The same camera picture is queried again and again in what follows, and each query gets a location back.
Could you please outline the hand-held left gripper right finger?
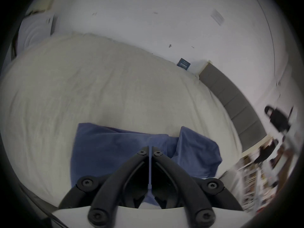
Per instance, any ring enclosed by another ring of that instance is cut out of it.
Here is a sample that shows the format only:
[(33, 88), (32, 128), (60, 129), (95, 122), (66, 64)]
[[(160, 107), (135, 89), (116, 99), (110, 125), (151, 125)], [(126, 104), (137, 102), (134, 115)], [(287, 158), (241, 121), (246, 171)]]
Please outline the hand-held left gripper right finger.
[(151, 192), (162, 209), (184, 207), (191, 228), (211, 227), (216, 221), (213, 208), (243, 211), (220, 180), (191, 177), (154, 146), (151, 147)]

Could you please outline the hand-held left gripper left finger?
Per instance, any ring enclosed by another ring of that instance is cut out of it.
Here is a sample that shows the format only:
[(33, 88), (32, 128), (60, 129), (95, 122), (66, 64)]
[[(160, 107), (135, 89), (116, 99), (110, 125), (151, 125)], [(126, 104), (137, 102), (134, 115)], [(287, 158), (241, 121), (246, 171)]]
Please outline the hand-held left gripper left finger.
[(143, 147), (114, 173), (83, 176), (61, 201), (59, 210), (89, 207), (93, 227), (113, 227), (118, 206), (139, 208), (150, 189), (150, 148)]

